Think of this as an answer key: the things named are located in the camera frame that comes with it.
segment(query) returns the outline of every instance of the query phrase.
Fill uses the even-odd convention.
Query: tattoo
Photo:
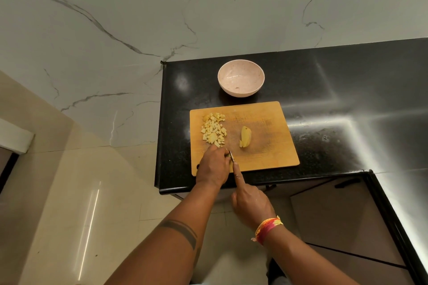
[[[201,247],[198,248],[196,251],[195,261],[193,262],[193,268],[196,267],[196,264],[198,263],[199,255],[201,254]]]
[[[177,220],[166,220],[161,222],[159,224],[159,227],[172,228],[180,232],[182,235],[185,236],[187,241],[189,241],[190,245],[192,246],[192,249],[195,250],[196,239],[198,238],[198,236],[196,235],[195,231],[193,231],[186,223]]]

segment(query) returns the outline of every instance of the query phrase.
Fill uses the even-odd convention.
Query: black granite countertop
[[[189,111],[198,108],[281,103],[300,165],[244,172],[246,182],[252,185],[364,170],[348,142],[346,121],[341,120],[348,110],[334,99],[320,72],[324,65],[340,67],[340,53],[349,48],[359,45],[165,63],[155,175],[160,193],[187,192],[195,184],[190,167]],[[235,98],[219,86],[219,68],[233,59],[254,61],[263,68],[265,83],[253,96]],[[235,187],[232,174],[223,187]]]

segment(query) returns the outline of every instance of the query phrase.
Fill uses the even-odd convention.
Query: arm
[[[229,175],[228,150],[212,145],[204,154],[196,185],[121,263],[105,285],[189,284],[212,206]]]
[[[233,172],[237,186],[232,194],[233,209],[255,232],[264,220],[276,218],[274,208],[265,193],[245,183],[237,163]],[[263,245],[294,285],[358,285],[283,225],[270,230]]]

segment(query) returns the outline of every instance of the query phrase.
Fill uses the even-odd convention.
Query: hand
[[[196,183],[213,184],[220,189],[230,171],[229,150],[222,147],[218,148],[214,144],[204,153],[196,174]]]
[[[232,206],[243,224],[254,232],[266,219],[276,218],[275,210],[264,192],[245,183],[239,165],[233,163],[236,191],[232,194]]]

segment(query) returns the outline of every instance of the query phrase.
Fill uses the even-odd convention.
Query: white marble wall
[[[157,140],[161,60],[425,37],[427,13],[426,0],[0,0],[0,70],[130,146]]]

